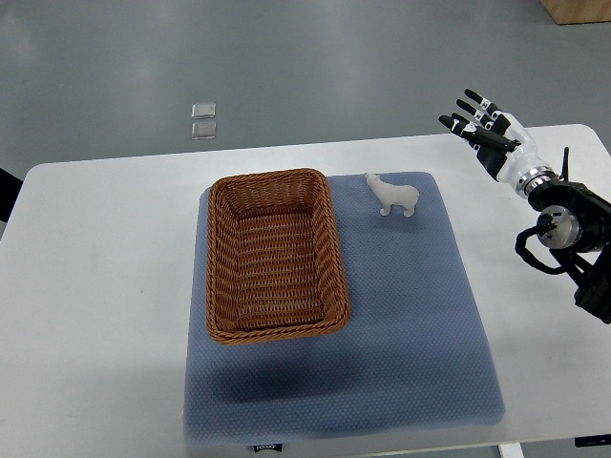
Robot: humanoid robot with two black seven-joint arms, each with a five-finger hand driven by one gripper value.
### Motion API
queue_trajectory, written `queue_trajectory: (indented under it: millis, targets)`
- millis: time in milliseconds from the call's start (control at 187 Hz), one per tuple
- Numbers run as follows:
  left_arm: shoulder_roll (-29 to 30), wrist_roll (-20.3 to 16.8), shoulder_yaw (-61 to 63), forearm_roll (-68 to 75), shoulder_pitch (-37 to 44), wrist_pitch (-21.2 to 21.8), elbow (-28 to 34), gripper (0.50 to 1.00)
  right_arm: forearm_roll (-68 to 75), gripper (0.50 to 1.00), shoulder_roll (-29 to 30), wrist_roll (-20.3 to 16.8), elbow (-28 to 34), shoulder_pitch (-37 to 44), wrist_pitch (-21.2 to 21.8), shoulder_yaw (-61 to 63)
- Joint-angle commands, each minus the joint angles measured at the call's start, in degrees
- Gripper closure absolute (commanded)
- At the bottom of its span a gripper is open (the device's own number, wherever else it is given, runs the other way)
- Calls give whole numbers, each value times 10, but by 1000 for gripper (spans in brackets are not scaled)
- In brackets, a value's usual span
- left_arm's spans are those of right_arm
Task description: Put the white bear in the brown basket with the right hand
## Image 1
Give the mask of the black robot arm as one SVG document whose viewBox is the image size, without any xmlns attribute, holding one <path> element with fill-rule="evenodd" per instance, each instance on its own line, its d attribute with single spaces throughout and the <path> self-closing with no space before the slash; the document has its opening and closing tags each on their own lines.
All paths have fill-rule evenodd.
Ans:
<svg viewBox="0 0 611 458">
<path fill-rule="evenodd" d="M 610 323 L 610 203 L 569 179 L 565 148 L 560 174 L 538 167 L 517 182 L 539 212 L 536 224 L 516 236 L 516 253 L 548 275 L 567 274 L 577 286 L 575 305 Z"/>
</svg>

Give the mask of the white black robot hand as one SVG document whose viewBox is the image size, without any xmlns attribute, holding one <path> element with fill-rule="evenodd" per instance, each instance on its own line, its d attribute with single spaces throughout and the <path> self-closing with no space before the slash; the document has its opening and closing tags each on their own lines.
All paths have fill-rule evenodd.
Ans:
<svg viewBox="0 0 611 458">
<path fill-rule="evenodd" d="M 475 151 L 490 177 L 510 185 L 522 198 L 553 178 L 551 166 L 538 156 L 537 144 L 512 114 L 473 90 L 464 94 L 464 100 L 456 101 L 461 112 L 443 114 L 439 122 Z"/>
</svg>

